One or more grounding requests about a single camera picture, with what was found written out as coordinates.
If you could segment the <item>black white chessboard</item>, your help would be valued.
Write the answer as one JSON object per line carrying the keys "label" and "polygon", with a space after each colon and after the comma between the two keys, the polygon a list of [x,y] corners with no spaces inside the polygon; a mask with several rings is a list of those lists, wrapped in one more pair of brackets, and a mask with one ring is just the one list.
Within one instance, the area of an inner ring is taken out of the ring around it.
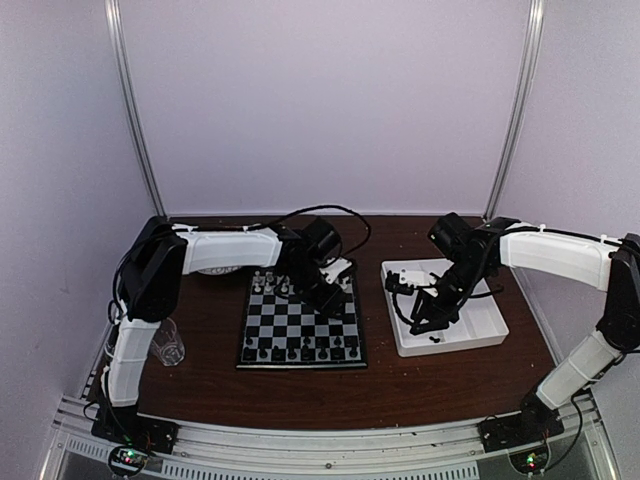
{"label": "black white chessboard", "polygon": [[[264,283],[260,294],[254,293],[254,276],[259,272]],[[351,275],[343,288],[347,294],[347,301],[342,311],[336,317],[325,317],[316,312],[312,307],[304,304],[293,295],[289,285],[289,292],[281,294],[279,286],[288,283],[286,277],[275,275],[274,291],[265,292],[265,286],[269,284],[266,279],[271,269],[255,269],[249,282],[244,315],[241,328],[241,338],[236,367],[238,369],[346,369],[365,368],[368,366],[366,341],[361,322],[361,309],[359,303],[358,286],[356,277]],[[245,338],[251,337],[253,345],[246,346]],[[304,346],[304,337],[311,339],[309,348],[312,351],[310,361],[301,359],[301,349]],[[317,345],[318,337],[327,337],[329,344],[326,347],[329,356],[326,360],[318,359],[320,347]],[[334,346],[336,337],[341,337],[343,345]],[[351,358],[349,346],[345,344],[348,337],[355,337],[359,343],[360,356]],[[272,360],[273,347],[277,346],[282,351],[282,360]],[[297,357],[293,361],[287,359],[288,347],[296,349]],[[264,348],[268,352],[266,359],[258,357],[258,350]],[[332,350],[342,348],[345,360],[338,361],[333,358]]]}

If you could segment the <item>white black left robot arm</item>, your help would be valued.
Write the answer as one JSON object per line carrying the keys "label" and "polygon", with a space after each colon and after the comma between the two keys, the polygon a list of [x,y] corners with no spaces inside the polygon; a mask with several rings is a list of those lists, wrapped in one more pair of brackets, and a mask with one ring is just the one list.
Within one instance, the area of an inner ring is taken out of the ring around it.
{"label": "white black left robot arm", "polygon": [[123,444],[144,433],[138,415],[139,384],[151,340],[177,307],[183,277],[206,270],[273,268],[288,278],[294,294],[329,316],[344,303],[340,279],[352,260],[338,249],[340,235],[317,217],[302,229],[282,224],[203,230],[160,216],[147,220],[118,271],[114,300],[120,317],[112,360],[102,376],[103,395],[112,407],[103,420]]}

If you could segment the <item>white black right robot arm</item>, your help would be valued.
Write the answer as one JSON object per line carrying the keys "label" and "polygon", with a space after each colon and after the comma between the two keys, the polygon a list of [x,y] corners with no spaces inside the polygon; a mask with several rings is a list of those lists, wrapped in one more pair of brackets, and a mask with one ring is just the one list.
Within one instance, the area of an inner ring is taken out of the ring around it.
{"label": "white black right robot arm", "polygon": [[593,289],[599,309],[584,339],[522,399],[512,430],[519,440],[535,440],[557,410],[613,365],[639,350],[639,237],[599,237],[496,217],[472,226],[456,213],[439,218],[428,233],[450,266],[432,281],[411,282],[417,297],[409,331],[418,336],[456,322],[477,284],[501,268],[528,274],[528,296],[549,318],[567,313],[561,300],[577,304],[578,290]]}

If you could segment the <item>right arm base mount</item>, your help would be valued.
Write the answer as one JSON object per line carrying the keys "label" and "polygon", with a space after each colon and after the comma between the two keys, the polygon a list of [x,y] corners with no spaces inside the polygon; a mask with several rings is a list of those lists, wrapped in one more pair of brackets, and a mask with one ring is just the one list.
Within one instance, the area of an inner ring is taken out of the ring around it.
{"label": "right arm base mount", "polygon": [[525,425],[523,417],[522,413],[489,416],[478,424],[478,431],[486,453],[506,453],[518,474],[531,477],[551,465],[549,440],[563,434],[564,426],[558,419],[537,426]]}

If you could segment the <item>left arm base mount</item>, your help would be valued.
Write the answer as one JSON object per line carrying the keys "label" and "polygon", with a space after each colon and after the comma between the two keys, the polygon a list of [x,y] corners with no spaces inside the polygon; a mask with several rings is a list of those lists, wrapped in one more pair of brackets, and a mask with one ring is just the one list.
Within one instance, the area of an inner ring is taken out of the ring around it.
{"label": "left arm base mount", "polygon": [[115,421],[96,420],[91,428],[94,437],[115,443],[107,454],[107,466],[119,477],[141,473],[158,454],[171,454],[179,426],[174,422],[137,417],[127,432]]}

